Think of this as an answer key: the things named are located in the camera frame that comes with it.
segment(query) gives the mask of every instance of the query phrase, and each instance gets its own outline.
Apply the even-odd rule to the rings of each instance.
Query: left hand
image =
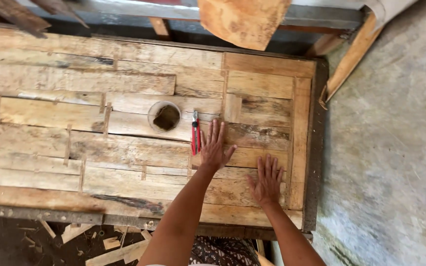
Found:
[[[238,146],[233,145],[224,153],[223,133],[224,122],[221,122],[220,131],[218,132],[218,121],[216,119],[208,125],[208,136],[206,138],[203,130],[200,131],[202,135],[202,150],[200,152],[202,165],[211,166],[215,171],[223,168],[231,159],[236,148],[238,148]]]

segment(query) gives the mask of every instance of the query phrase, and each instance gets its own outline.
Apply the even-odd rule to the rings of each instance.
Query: dirt floor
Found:
[[[62,245],[65,226],[68,223],[49,222],[57,234],[52,239],[38,221],[0,218],[0,265],[5,266],[84,266],[85,261],[104,254],[107,251],[103,239],[119,237],[122,233],[115,232],[112,225],[96,225],[84,234]],[[37,248],[29,247],[31,243],[25,236],[35,242]],[[127,233],[124,246],[143,240],[140,233]],[[136,265],[137,260],[129,265]],[[125,265],[122,260],[110,265]]]

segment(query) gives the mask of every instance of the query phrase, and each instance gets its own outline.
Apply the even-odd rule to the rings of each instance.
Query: red utility knife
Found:
[[[198,112],[193,111],[192,116],[192,154],[196,155],[202,150],[202,142],[200,139],[200,120],[198,120]]]

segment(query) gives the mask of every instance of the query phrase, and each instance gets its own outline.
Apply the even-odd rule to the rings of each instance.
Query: wooden frame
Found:
[[[169,45],[168,42],[163,42],[163,45]],[[195,47],[194,45],[183,45],[184,47],[194,48],[198,49],[198,47]],[[243,52],[246,50],[241,49],[235,49],[234,52]],[[284,55],[276,55],[277,57],[283,57],[283,58],[291,58],[289,56]],[[310,118],[309,121],[314,121],[314,123],[309,123],[308,125],[308,142],[312,144],[314,148],[311,148],[311,145],[308,145],[308,153],[307,153],[307,160],[314,161],[314,164],[308,164],[306,169],[306,175],[307,175],[307,184],[311,184],[310,178],[315,178],[313,183],[317,184],[316,179],[320,178],[321,173],[321,147],[322,147],[322,136],[323,136],[323,129],[324,129],[324,123],[323,121],[317,120],[320,118],[323,118],[323,112],[320,113],[320,111],[317,108],[321,108],[316,103],[318,102],[320,94],[317,93],[317,91],[321,92],[321,88],[323,87],[322,81],[326,80],[326,77],[328,76],[328,69],[326,68],[326,65],[321,60],[316,60],[316,74],[312,81],[312,92],[311,92],[311,101],[310,101],[310,109],[313,112],[310,112]],[[305,196],[305,206],[304,206],[304,219],[307,226],[304,226],[304,230],[311,231],[315,227],[315,219],[316,219],[316,204],[312,200],[309,200],[312,198],[310,195],[316,195],[318,193],[318,186],[316,185],[307,185],[307,195]],[[69,212],[76,212],[77,208],[66,210]],[[136,226],[141,227],[144,229],[153,228],[152,226],[149,228],[146,228],[145,225],[150,225],[150,221],[152,221],[152,225],[154,225],[155,218],[143,218],[142,214],[140,214],[138,217],[125,217],[119,215],[116,215],[115,217],[112,216],[112,214],[104,215],[103,223],[105,224],[117,224],[117,225],[126,225],[128,221],[135,221],[131,223],[129,222],[130,226]],[[254,226],[224,226],[224,225],[217,225],[217,224],[204,224],[202,223],[202,226],[199,228],[199,234],[211,234],[211,235],[218,235],[218,236],[237,236],[237,237],[245,237],[245,238],[254,238],[254,239],[274,239],[275,236],[273,234],[273,231],[270,228],[261,228],[261,227],[254,227]]]

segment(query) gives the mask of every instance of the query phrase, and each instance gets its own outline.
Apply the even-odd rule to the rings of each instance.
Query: concrete floor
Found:
[[[329,266],[426,266],[426,0],[385,27],[328,107],[314,247]]]

